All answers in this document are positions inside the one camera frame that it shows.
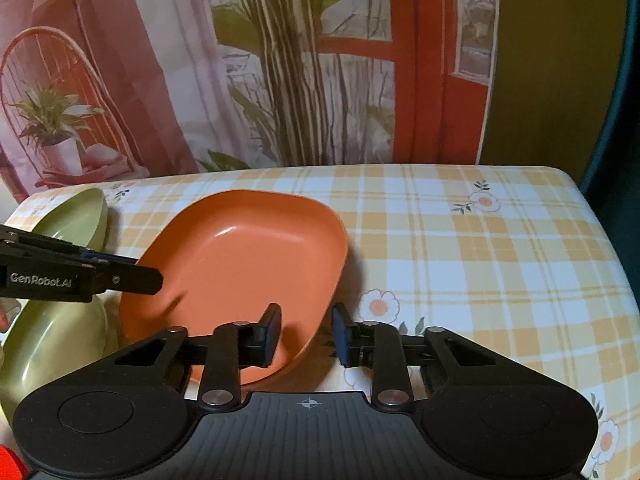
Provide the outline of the green square plate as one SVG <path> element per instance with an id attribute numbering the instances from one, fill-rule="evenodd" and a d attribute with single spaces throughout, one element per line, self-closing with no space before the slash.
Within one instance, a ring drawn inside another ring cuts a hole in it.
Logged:
<path id="1" fill-rule="evenodd" d="M 103 302 L 29 300 L 1 345 L 1 408 L 13 422 L 29 393 L 117 348 Z"/>
<path id="2" fill-rule="evenodd" d="M 32 232 L 100 252 L 106 241 L 108 207 L 99 188 L 87 188 L 47 212 Z"/>

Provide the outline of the orange square plate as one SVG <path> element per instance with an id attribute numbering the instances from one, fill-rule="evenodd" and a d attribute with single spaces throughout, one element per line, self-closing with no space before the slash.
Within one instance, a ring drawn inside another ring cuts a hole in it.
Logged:
<path id="1" fill-rule="evenodd" d="M 170 326 L 192 336 L 224 323 L 255 322 L 270 304 L 282 309 L 272 364 L 242 370 L 247 387 L 292 370 L 307 352 L 333 299 L 348 236 L 328 206 L 304 196 L 232 190 L 206 196 L 168 223 L 139 262 L 163 274 L 153 296 L 119 301 L 126 339 Z"/>

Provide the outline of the red bowl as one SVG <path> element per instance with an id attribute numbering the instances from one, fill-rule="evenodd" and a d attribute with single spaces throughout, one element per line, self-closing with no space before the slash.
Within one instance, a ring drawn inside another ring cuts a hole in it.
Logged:
<path id="1" fill-rule="evenodd" d="M 22 460 L 4 445 L 0 446 L 0 480 L 25 480 L 28 469 Z"/>

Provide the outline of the plaid floral tablecloth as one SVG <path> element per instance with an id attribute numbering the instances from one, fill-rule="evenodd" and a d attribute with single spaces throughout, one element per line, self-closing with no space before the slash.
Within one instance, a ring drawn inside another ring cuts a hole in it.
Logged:
<path id="1" fill-rule="evenodd" d="M 186 206 L 232 188 L 330 206 L 350 241 L 339 300 L 413 334 L 445 326 L 577 388 L 599 419 L 586 477 L 638 477 L 639 310 L 564 172 L 382 165 L 107 183 L 108 240 L 140 255 Z"/>

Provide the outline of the printed room backdrop cloth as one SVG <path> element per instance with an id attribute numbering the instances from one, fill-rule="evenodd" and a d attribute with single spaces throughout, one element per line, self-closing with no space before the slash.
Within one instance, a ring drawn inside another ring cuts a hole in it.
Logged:
<path id="1" fill-rule="evenodd" d="M 1 180 L 482 152 L 499 0 L 1 0 Z"/>

